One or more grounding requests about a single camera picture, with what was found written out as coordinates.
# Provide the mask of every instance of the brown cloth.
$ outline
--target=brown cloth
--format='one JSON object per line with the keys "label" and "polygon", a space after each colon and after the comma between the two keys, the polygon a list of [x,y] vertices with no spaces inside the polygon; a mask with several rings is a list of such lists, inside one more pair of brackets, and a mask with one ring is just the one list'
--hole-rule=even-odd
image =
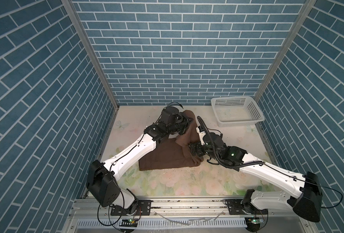
{"label": "brown cloth", "polygon": [[167,139],[160,144],[155,150],[143,156],[138,164],[140,171],[169,169],[180,167],[196,167],[203,161],[198,156],[193,156],[188,147],[189,143],[199,141],[199,135],[196,131],[197,122],[195,115],[190,110],[185,110],[187,117],[193,118],[188,130],[183,135],[176,138]]}

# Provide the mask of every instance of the floral tabletop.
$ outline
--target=floral tabletop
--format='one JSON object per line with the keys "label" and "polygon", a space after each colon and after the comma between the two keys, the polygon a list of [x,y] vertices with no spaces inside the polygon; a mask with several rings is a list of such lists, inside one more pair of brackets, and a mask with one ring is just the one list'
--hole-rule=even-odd
{"label": "floral tabletop", "polygon": [[[101,161],[111,158],[134,142],[158,118],[163,106],[121,106]],[[219,128],[211,106],[186,106],[201,116],[210,129],[223,133],[229,146],[247,150],[270,161],[254,125]],[[275,186],[259,178],[204,162],[197,167],[140,171],[135,163],[118,184],[137,196],[224,196],[244,195],[247,189],[275,191]]]}

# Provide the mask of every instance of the black corrugated tube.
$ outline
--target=black corrugated tube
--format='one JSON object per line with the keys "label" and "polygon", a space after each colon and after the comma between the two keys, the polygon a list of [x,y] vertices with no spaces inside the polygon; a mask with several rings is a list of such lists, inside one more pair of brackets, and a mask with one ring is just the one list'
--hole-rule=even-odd
{"label": "black corrugated tube", "polygon": [[204,123],[203,119],[200,116],[197,116],[197,119],[198,119],[199,124],[202,126],[204,132],[206,133],[206,135],[208,135],[208,138],[210,139],[210,142],[211,142],[211,145],[212,145],[213,154],[215,155],[217,162],[221,166],[224,166],[224,167],[230,168],[230,169],[237,169],[237,168],[241,168],[241,167],[247,167],[247,166],[252,166],[252,165],[263,164],[263,161],[253,161],[253,162],[244,163],[244,164],[237,165],[237,166],[230,166],[230,165],[226,165],[225,163],[223,163],[221,161],[221,159],[216,154],[216,146],[215,146],[215,143],[213,142],[212,136],[210,135],[210,132],[208,131],[208,128],[207,128],[206,124]]}

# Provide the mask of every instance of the black mounting plate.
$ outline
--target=black mounting plate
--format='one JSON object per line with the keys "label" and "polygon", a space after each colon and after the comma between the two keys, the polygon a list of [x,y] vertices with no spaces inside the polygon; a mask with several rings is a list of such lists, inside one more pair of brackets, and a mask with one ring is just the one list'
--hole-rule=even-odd
{"label": "black mounting plate", "polygon": [[[138,200],[135,217],[140,216],[140,207],[141,207],[142,216],[150,215],[151,200]],[[118,205],[114,205],[111,208],[111,214],[110,214],[111,216],[120,216],[121,214],[122,214],[122,207]]]}
{"label": "black mounting plate", "polygon": [[[239,214],[247,215],[248,214],[248,213],[243,211],[241,202],[242,202],[242,199],[226,199],[225,200],[225,203],[227,205],[227,208],[229,210],[229,214],[230,215],[239,215]],[[261,214],[263,214],[263,215],[268,214],[268,209],[264,209],[264,210],[261,210],[261,211],[258,210],[256,212],[256,214],[259,214],[259,215],[261,215]]]}

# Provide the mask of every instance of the brick wallpaper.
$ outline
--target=brick wallpaper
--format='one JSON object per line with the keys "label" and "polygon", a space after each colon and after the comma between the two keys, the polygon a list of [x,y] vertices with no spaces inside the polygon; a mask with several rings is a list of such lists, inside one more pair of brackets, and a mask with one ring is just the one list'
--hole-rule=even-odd
{"label": "brick wallpaper", "polygon": [[62,230],[113,111],[60,0],[0,0],[0,233]]}
{"label": "brick wallpaper", "polygon": [[[281,166],[344,193],[344,0],[317,0],[259,105]],[[324,189],[324,206],[338,198]],[[344,233],[344,201],[317,227]]]}
{"label": "brick wallpaper", "polygon": [[253,96],[304,0],[74,0],[120,105]]}

